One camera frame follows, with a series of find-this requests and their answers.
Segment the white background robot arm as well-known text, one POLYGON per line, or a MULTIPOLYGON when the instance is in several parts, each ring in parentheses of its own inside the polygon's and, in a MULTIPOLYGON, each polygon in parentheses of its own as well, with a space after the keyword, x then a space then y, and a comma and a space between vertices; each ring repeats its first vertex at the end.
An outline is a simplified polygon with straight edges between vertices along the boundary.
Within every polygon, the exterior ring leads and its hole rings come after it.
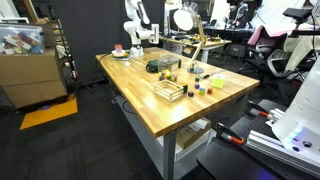
POLYGON ((125 8, 130 21, 125 22, 123 27, 131 38, 130 54, 139 57, 144 54, 142 40, 159 43, 159 25, 150 23, 142 0, 125 0, 125 8))

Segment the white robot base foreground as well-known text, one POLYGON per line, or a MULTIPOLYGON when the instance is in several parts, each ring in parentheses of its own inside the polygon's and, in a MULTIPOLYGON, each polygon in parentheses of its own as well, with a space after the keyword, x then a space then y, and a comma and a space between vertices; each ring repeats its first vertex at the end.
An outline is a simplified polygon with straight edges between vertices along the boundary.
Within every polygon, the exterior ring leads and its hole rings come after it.
POLYGON ((286 150, 315 166, 320 165, 320 61, 309 71, 294 100, 272 125, 286 150))

